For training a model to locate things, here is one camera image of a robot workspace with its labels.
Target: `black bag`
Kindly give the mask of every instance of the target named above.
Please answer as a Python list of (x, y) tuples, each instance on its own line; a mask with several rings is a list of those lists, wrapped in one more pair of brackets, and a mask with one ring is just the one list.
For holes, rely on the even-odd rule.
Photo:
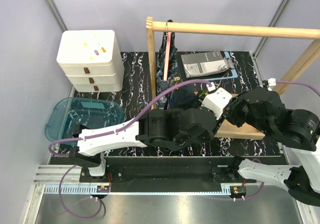
[[(165, 68), (165, 56), (166, 56), (166, 44), (167, 44), (167, 34), (164, 32), (162, 38), (162, 44), (159, 49), (159, 54), (156, 62), (157, 73), (156, 73), (156, 90), (157, 95), (165, 91), (169, 88), (170, 81), (177, 75), (178, 70), (178, 63), (176, 61), (177, 57), (177, 48), (175, 47), (175, 33), (171, 34), (171, 43), (170, 43), (170, 55), (169, 55), (169, 67), (168, 67), (168, 79), (164, 81), (164, 68)], [(166, 109), (168, 106), (168, 98), (169, 94), (160, 98), (157, 103), (156, 107), (159, 109)]]

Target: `black marble tabletop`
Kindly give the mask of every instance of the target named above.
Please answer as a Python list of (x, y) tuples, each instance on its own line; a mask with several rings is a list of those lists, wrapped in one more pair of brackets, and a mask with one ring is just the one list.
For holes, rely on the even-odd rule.
[[(249, 52), (229, 52), (238, 77), (223, 79), (221, 86), (230, 93), (241, 93), (257, 87), (259, 84), (254, 64)], [(120, 92), (78, 93), (74, 97), (114, 101), (124, 110), (124, 120), (135, 117), (151, 100), (151, 84), (147, 52), (122, 53), (124, 64), (123, 87)], [(203, 84), (194, 84), (195, 91), (205, 90)], [(68, 146), (61, 145), (60, 152), (66, 153)], [(263, 140), (243, 140), (232, 138), (215, 138), (210, 143), (194, 144), (180, 151), (165, 148), (121, 148), (106, 153), (107, 156), (279, 156), (277, 143), (270, 138)]]

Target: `white stackable container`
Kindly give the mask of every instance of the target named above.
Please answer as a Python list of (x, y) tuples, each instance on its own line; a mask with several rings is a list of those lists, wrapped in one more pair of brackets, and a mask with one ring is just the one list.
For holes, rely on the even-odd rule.
[(65, 31), (57, 62), (78, 92), (117, 92), (124, 65), (113, 30)]

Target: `wooden board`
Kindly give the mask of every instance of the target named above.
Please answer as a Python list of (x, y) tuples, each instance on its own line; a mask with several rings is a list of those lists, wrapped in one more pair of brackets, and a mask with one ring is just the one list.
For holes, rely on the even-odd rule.
[(215, 137), (261, 140), (264, 138), (264, 135), (265, 134), (246, 123), (242, 127), (238, 128), (225, 120), (220, 126)]

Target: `wooden dowel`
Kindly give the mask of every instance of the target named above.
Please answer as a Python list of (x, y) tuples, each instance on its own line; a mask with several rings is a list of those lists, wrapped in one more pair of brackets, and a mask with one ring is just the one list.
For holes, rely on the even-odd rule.
[[(153, 21), (153, 31), (166, 31), (166, 22)], [(256, 26), (236, 25), (209, 25), (190, 23), (167, 23), (168, 32), (212, 34), (212, 35), (235, 35), (235, 36), (256, 36), (256, 37), (279, 37), (294, 39), (320, 39), (320, 30), (315, 29), (293, 29)]]
[[(320, 56), (320, 40), (314, 40), (303, 52), (299, 59), (291, 66), (281, 80), (296, 81), (300, 75)], [(277, 84), (274, 91), (282, 95), (289, 84)]]

